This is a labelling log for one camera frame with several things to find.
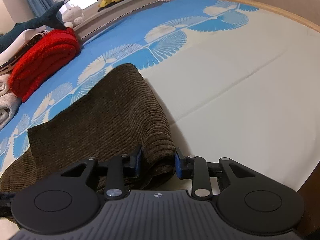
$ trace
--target white plush toy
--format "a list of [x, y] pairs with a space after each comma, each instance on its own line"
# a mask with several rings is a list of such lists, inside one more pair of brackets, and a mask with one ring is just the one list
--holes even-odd
[[76, 27], [84, 21], [84, 14], [79, 6], [71, 7], [62, 14], [65, 27]]

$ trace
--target bed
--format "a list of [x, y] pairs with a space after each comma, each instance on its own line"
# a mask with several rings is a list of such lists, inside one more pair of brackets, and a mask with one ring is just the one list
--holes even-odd
[[[0, 175], [29, 147], [28, 128], [130, 62], [159, 98], [184, 155], [227, 156], [298, 190], [320, 161], [319, 31], [245, 0], [163, 0], [121, 17], [91, 33], [0, 132]], [[218, 193], [214, 179], [212, 186]], [[172, 178], [161, 188], [190, 187]], [[0, 220], [0, 240], [16, 230]]]

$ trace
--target white crosshair mark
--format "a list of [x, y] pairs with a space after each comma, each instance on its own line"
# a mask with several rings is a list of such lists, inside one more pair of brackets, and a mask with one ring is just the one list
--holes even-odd
[[153, 194], [153, 196], [156, 197], [156, 198], [160, 198], [160, 197], [162, 197], [163, 195], [158, 192], [158, 193]]

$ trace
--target shark plush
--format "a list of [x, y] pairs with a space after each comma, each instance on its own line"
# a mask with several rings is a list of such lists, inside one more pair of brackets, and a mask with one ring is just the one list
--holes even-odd
[[65, 30], [66, 27], [57, 18], [57, 13], [63, 4], [63, 1], [58, 2], [52, 5], [42, 16], [33, 18], [24, 23], [17, 23], [11, 31], [0, 37], [0, 53], [8, 48], [20, 33], [25, 30], [36, 29], [43, 25], [53, 29]]

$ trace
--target brown folded clothing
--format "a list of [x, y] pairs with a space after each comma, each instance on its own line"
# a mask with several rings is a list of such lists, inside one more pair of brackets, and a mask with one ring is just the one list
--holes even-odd
[[[138, 70], [123, 64], [48, 123], [28, 130], [30, 149], [3, 173], [0, 191], [17, 192], [89, 156], [106, 161], [142, 144], [141, 175], [130, 188], [157, 187], [174, 174], [164, 112]], [[100, 179], [98, 190], [103, 189]]]

